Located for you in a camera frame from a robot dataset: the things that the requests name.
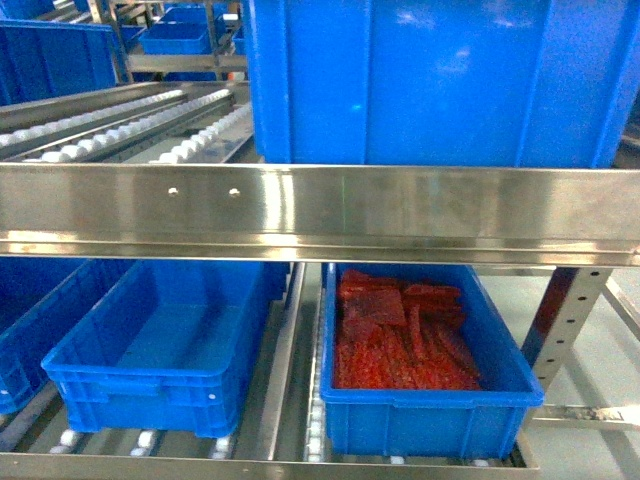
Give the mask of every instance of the large blue bin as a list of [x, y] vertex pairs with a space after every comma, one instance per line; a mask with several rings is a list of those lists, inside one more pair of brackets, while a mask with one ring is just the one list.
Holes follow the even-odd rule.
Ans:
[[156, 23], [139, 37], [144, 53], [155, 55], [199, 55], [211, 53], [206, 25]]
[[[173, 7], [164, 14], [160, 19], [162, 23], [197, 23], [201, 25], [207, 24], [207, 14], [203, 6], [198, 5], [200, 8], [194, 7]], [[226, 33], [227, 27], [224, 22], [222, 14], [218, 15], [217, 7], [214, 5], [214, 18], [216, 23], [216, 38], [220, 38]]]
[[[336, 289], [349, 268], [409, 281], [429, 279], [462, 290], [461, 333], [484, 391], [333, 388]], [[355, 455], [504, 458], [530, 407], [544, 393], [473, 269], [465, 266], [331, 264], [320, 393], [334, 451]]]
[[[282, 267], [269, 265], [134, 265], [43, 361], [67, 406], [70, 427], [230, 434], [242, 412], [269, 302], [284, 289]], [[272, 282], [278, 278], [276, 289]]]
[[245, 0], [244, 12], [269, 162], [608, 167], [640, 82], [637, 0]]
[[44, 356], [131, 263], [0, 259], [0, 414], [21, 409], [44, 386]]
[[0, 19], [29, 20], [54, 8], [53, 0], [0, 0]]
[[239, 28], [236, 33], [233, 34], [231, 39], [233, 40], [233, 44], [236, 46], [236, 54], [246, 55], [247, 49], [245, 47], [244, 28]]
[[107, 25], [0, 21], [0, 105], [114, 87], [115, 45]]

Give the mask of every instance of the stacked blue crate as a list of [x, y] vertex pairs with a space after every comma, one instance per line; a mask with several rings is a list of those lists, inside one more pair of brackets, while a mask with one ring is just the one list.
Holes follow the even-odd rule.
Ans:
[[0, 105], [114, 87], [116, 45], [107, 25], [0, 20]]

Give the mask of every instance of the metal rail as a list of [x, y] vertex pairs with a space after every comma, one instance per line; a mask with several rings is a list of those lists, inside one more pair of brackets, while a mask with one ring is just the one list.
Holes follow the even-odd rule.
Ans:
[[3, 164], [0, 186], [5, 255], [640, 265], [640, 171]]

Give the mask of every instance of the metal shelf frame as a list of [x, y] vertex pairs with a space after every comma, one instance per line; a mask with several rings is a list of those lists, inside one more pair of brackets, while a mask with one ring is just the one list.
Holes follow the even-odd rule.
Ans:
[[[208, 93], [222, 86], [204, 83], [184, 88], [208, 89]], [[114, 89], [111, 98], [139, 98], [157, 93], [158, 88], [176, 85], [123, 87]], [[104, 97], [104, 93], [69, 97], [60, 102], [58, 111], [43, 117], [104, 106]], [[9, 110], [14, 113], [15, 129], [38, 114], [33, 106]], [[0, 109], [0, 118], [9, 110]], [[359, 461], [335, 458], [330, 451], [324, 452], [326, 457], [320, 455], [324, 462], [310, 461], [309, 452], [298, 461], [278, 460], [276, 445], [286, 435], [281, 428], [285, 397], [295, 362], [304, 357], [297, 349], [308, 348], [314, 339], [309, 353], [314, 360], [306, 373], [308, 398], [297, 402], [306, 405], [302, 415], [309, 422], [316, 400], [322, 301], [317, 304], [314, 333], [305, 336], [302, 325], [307, 319], [300, 308], [305, 263], [465, 263], [479, 266], [485, 274], [550, 276], [523, 346], [525, 357], [548, 388], [600, 294], [640, 338], [640, 314], [610, 278], [615, 267], [640, 266], [640, 219], [629, 208], [629, 198], [640, 198], [640, 170], [0, 163], [0, 255], [296, 262], [285, 320], [274, 326], [270, 380], [255, 436], [258, 446], [250, 459], [7, 452], [0, 454], [0, 476], [535, 478], [539, 469], [523, 434], [506, 463], [445, 460], [398, 465], [404, 460]], [[21, 414], [9, 419], [8, 426], [0, 426], [0, 450], [2, 441], [7, 442], [4, 450], [13, 450], [9, 447], [17, 443], [7, 441], [7, 436], [19, 440], [53, 397], [55, 392], [43, 391]], [[546, 406], [532, 412], [529, 421], [637, 430], [638, 423], [625, 415], [615, 408]], [[145, 435], [151, 443], [139, 439], [136, 448], [147, 445], [146, 455], [160, 433]], [[230, 439], [224, 444], [234, 443]], [[222, 447], [214, 450], [215, 445], [212, 452], [218, 457], [211, 458], [224, 457]]]
[[[123, 82], [132, 81], [132, 72], [215, 72], [218, 78], [222, 73], [238, 72], [247, 70], [247, 59], [244, 55], [225, 55], [231, 43], [233, 32], [224, 35], [220, 42], [216, 40], [216, 25], [213, 15], [213, 0], [180, 2], [179, 0], [169, 0], [160, 2], [158, 0], [109, 0], [107, 8], [102, 0], [88, 0], [91, 16], [95, 23], [111, 25], [119, 41], [119, 55], [125, 58], [126, 71], [120, 72]], [[126, 54], [120, 24], [118, 22], [118, 9], [116, 5], [124, 7], [144, 7], [146, 8], [147, 23], [152, 22], [151, 5], [165, 3], [197, 3], [204, 4], [207, 14], [207, 27], [209, 29], [209, 39], [211, 41], [211, 54], [203, 55], [147, 55], [139, 51]]]

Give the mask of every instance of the stainless steel beam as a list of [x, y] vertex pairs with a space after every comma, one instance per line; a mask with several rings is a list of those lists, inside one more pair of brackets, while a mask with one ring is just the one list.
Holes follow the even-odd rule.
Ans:
[[540, 468], [526, 441], [516, 454], [526, 467], [380, 465], [94, 455], [0, 454], [0, 472], [12, 480], [529, 480]]
[[637, 171], [4, 164], [0, 253], [638, 266], [633, 198]]
[[56, 386], [53, 383], [45, 385], [42, 391], [0, 432], [0, 452], [11, 452], [16, 448], [38, 417], [42, 415], [57, 396], [58, 390], [56, 390]]
[[498, 265], [476, 268], [478, 275], [486, 277], [550, 277], [555, 267], [503, 267]]
[[631, 299], [622, 291], [613, 278], [607, 280], [602, 294], [625, 325], [629, 327], [631, 334], [636, 337], [637, 340], [640, 340], [640, 312], [638, 312], [638, 309]]
[[243, 55], [145, 55], [130, 54], [132, 72], [236, 72], [247, 70]]
[[609, 268], [554, 271], [522, 346], [545, 390], [573, 347], [611, 272]]
[[258, 460], [275, 459], [282, 409], [284, 408], [284, 401], [291, 378], [296, 332], [300, 324], [302, 287], [306, 269], [307, 265], [305, 263], [296, 263], [291, 273], [284, 320], [276, 341], [273, 365], [269, 375], [269, 386], [267, 387], [258, 431], [256, 450], [256, 458]]
[[537, 427], [640, 431], [640, 406], [545, 405], [536, 410], [532, 422]]

